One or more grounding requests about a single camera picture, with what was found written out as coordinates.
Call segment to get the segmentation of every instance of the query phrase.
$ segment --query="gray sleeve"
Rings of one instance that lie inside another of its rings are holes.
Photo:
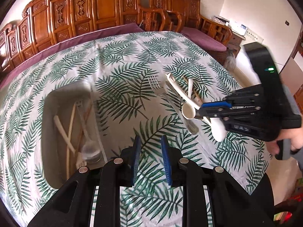
[[[303,148],[301,148],[300,150],[298,150],[296,152],[290,151],[290,155],[291,155],[291,157],[293,157],[294,159],[296,159],[298,161],[299,168],[303,172]]]

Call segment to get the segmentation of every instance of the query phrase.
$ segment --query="wooden armrest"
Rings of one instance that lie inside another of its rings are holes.
[[[176,18],[178,19],[178,24],[177,24],[177,27],[176,28],[172,28],[173,27],[173,21],[171,21],[170,22],[170,31],[175,31],[175,32],[180,32],[180,31],[182,31],[182,29],[183,29],[183,27],[184,27],[184,25],[185,25],[185,16],[184,16],[184,14],[182,14],[182,13],[180,13],[180,12],[178,12],[178,11],[167,11],[167,13],[169,14],[169,15],[175,15],[176,16]]]
[[[159,22],[157,15],[161,15],[161,22]],[[162,8],[147,8],[140,5],[139,20],[144,22],[146,31],[163,31],[170,24],[169,15],[166,10]]]
[[[232,36],[232,31],[228,26],[219,24],[200,15],[199,30],[215,39],[216,41],[227,45]]]

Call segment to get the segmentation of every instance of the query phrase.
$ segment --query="finger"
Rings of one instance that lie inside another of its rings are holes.
[[[272,141],[272,142],[266,142],[265,143],[267,151],[273,155],[276,155],[280,152],[280,148],[277,144],[277,142]]]

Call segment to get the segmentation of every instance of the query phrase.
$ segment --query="fork handle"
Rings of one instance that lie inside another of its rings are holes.
[[[166,93],[163,93],[163,96],[165,99],[169,102],[169,104],[172,106],[172,108],[176,111],[178,116],[180,117],[183,124],[185,124],[187,130],[190,134],[195,135],[199,132],[199,128],[194,124],[192,120],[187,120],[183,117],[182,112],[177,108],[177,106],[173,103],[173,101],[170,99],[169,95]]]

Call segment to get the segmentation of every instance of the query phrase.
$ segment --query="drawer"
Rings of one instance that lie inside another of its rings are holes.
[[[233,45],[240,45],[240,43],[242,42],[242,38],[236,36],[235,34],[233,34],[231,36],[231,39],[229,40],[229,44],[233,44]]]
[[[234,56],[237,57],[241,47],[237,46],[237,45],[233,45],[233,44],[228,44],[227,48],[232,50],[232,52],[234,53]]]

